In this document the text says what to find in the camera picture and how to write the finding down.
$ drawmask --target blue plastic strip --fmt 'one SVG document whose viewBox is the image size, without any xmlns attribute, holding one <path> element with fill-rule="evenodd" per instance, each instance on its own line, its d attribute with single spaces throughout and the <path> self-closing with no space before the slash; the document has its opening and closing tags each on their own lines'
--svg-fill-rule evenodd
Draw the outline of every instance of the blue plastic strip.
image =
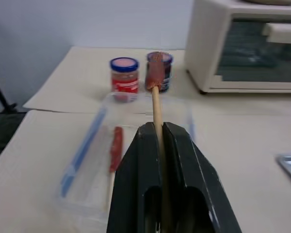
<svg viewBox="0 0 291 233">
<path fill-rule="evenodd" d="M 69 174 L 69 171 L 67 171 L 67 173 L 64 175 L 61 184 L 62 184 L 62 190 L 61 190 L 61 195 L 62 197 L 65 197 L 67 195 L 67 192 L 69 191 L 69 188 L 71 187 L 71 184 L 74 180 L 75 174 L 78 172 L 84 157 L 88 151 L 88 148 L 91 145 L 91 142 L 93 141 L 93 139 L 95 138 L 105 116 L 106 116 L 106 112 L 107 109 L 106 108 L 102 108 L 98 115 L 96 116 L 93 124 L 91 125 L 91 128 L 89 129 L 86 137 L 83 140 L 83 143 L 81 144 L 81 146 L 79 147 L 76 155 L 74 156 L 70 167 L 72 169 L 74 169 L 74 174 L 71 175 Z"/>
</svg>

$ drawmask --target clear plastic container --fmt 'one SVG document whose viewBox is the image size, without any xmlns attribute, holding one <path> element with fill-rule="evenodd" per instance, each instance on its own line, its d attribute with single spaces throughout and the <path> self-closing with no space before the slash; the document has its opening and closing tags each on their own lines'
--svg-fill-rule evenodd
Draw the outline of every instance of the clear plastic container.
<svg viewBox="0 0 291 233">
<path fill-rule="evenodd" d="M 118 97 L 130 102 L 119 102 Z M 163 121 L 184 127 L 194 139 L 192 113 L 187 102 L 162 96 L 161 104 Z M 77 228 L 105 232 L 114 128 L 123 128 L 124 156 L 137 129 L 147 122 L 153 122 L 150 94 L 110 93 L 103 101 L 56 192 L 57 202 L 74 215 Z"/>
</svg>

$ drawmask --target blue lid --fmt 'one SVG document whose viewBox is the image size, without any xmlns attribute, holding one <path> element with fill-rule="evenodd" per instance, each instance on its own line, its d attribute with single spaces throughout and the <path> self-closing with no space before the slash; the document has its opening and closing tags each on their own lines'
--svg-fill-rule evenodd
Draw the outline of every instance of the blue lid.
<svg viewBox="0 0 291 233">
<path fill-rule="evenodd" d="M 160 51 L 148 53 L 146 56 L 147 61 L 149 62 L 151 56 L 155 53 L 158 53 L 158 52 L 160 52 Z M 162 53 L 162 55 L 163 55 L 163 62 L 165 62 L 165 63 L 172 63 L 173 62 L 174 58 L 172 55 L 170 55 L 169 53 L 166 53 L 166 52 L 160 52 L 160 53 Z"/>
<path fill-rule="evenodd" d="M 130 57 L 117 57 L 110 61 L 111 69 L 120 73 L 133 72 L 138 66 L 138 61 Z"/>
</svg>

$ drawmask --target paint jar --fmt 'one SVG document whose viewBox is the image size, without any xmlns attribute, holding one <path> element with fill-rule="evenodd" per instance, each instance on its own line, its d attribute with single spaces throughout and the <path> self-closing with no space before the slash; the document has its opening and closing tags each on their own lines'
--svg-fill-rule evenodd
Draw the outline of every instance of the paint jar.
<svg viewBox="0 0 291 233">
<path fill-rule="evenodd" d="M 138 67 L 136 59 L 117 57 L 110 61 L 111 82 L 113 92 L 138 93 Z"/>
<path fill-rule="evenodd" d="M 146 76 L 145 76 L 145 89 L 146 89 L 146 80 L 147 80 L 147 74 L 148 74 L 148 70 L 149 70 L 149 61 L 151 59 L 151 56 L 158 53 L 159 51 L 156 52 L 151 52 L 148 53 L 148 55 L 146 56 L 147 59 L 147 65 L 146 65 Z M 165 67 L 165 77 L 164 80 L 162 82 L 162 86 L 160 89 L 160 93 L 165 93 L 166 91 L 168 91 L 169 89 L 169 84 L 172 78 L 172 74 L 171 74 L 171 64 L 173 62 L 173 56 L 166 53 L 166 52 L 160 52 L 163 55 L 163 62 L 164 62 L 164 67 Z"/>
</svg>

